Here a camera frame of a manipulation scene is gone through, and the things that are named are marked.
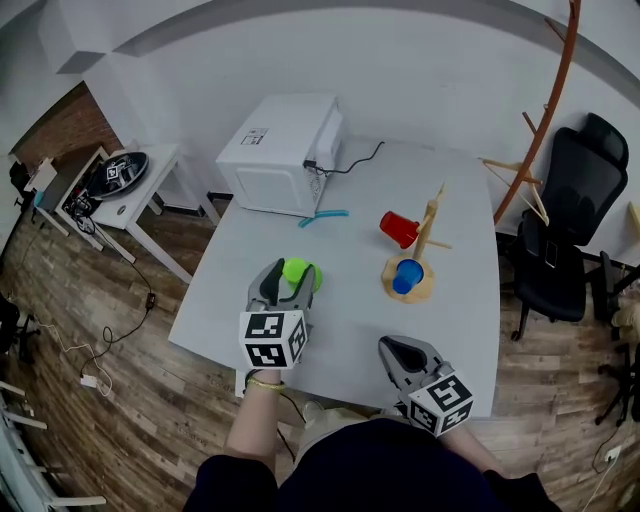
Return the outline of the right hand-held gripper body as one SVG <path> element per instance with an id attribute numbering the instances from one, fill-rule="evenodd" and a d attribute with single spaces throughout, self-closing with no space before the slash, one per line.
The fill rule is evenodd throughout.
<path id="1" fill-rule="evenodd" d="M 417 384 L 399 394 L 406 417 L 414 427 L 439 437 L 464 423 L 474 398 L 449 363 L 439 364 Z"/>

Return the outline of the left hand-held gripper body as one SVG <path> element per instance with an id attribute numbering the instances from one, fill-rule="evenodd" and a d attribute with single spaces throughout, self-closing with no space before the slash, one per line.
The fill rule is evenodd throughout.
<path id="1" fill-rule="evenodd" d="M 313 299 L 268 306 L 253 299 L 240 314 L 239 343 L 250 369 L 292 369 L 310 338 Z"/>

